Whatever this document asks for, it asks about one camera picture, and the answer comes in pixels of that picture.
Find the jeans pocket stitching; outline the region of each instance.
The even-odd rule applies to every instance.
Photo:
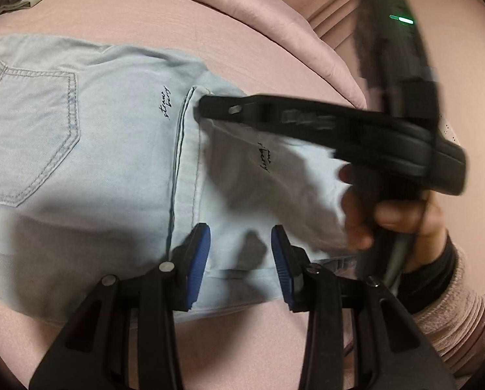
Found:
[[[0,192],[0,202],[18,206],[34,193],[51,175],[63,159],[69,154],[71,149],[79,141],[78,107],[77,107],[77,81],[76,74],[67,71],[32,71],[9,67],[0,60],[0,80],[4,74],[10,76],[38,77],[53,76],[67,78],[67,131],[69,134],[61,145],[57,148],[54,155],[47,162],[38,176],[21,192],[3,193]]]

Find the pink sleeve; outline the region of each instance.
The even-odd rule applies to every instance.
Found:
[[[466,284],[465,255],[457,255],[448,289],[415,320],[461,386],[485,359],[485,299]]]

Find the silver rivet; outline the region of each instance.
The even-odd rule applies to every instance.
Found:
[[[310,274],[320,274],[322,266],[320,264],[311,263],[307,266],[306,271]]]
[[[228,114],[237,114],[242,111],[242,107],[240,105],[234,105],[228,108]]]
[[[101,279],[101,284],[104,286],[112,286],[116,282],[116,277],[112,274],[105,276]]]
[[[373,276],[368,276],[365,279],[365,282],[367,283],[367,285],[371,286],[372,288],[377,288],[380,285],[378,280],[376,280]]]
[[[159,264],[159,271],[171,272],[174,269],[174,267],[175,267],[174,263],[171,263],[170,261],[165,261]]]

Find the light blue jeans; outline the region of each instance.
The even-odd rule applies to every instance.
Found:
[[[145,273],[199,221],[212,250],[196,315],[281,297],[274,224],[312,259],[345,246],[341,163],[197,123],[206,93],[243,95],[177,51],[0,37],[0,300],[64,321],[102,276]]]

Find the pink fabric surface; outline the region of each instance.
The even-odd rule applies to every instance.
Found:
[[[319,74],[357,108],[365,97],[345,63],[313,32],[309,23],[281,0],[195,0],[256,29]]]
[[[167,47],[195,54],[247,93],[345,103],[290,52],[255,29],[191,0],[44,0],[0,15],[0,35],[53,33],[112,44]],[[298,386],[306,317],[282,301],[177,327],[189,390]],[[27,384],[58,329],[0,304],[0,354]]]
[[[223,317],[176,325],[187,390],[294,390],[304,355],[307,315],[291,314],[283,301]],[[0,356],[26,386],[59,328],[0,303]],[[131,344],[130,385],[137,388]]]

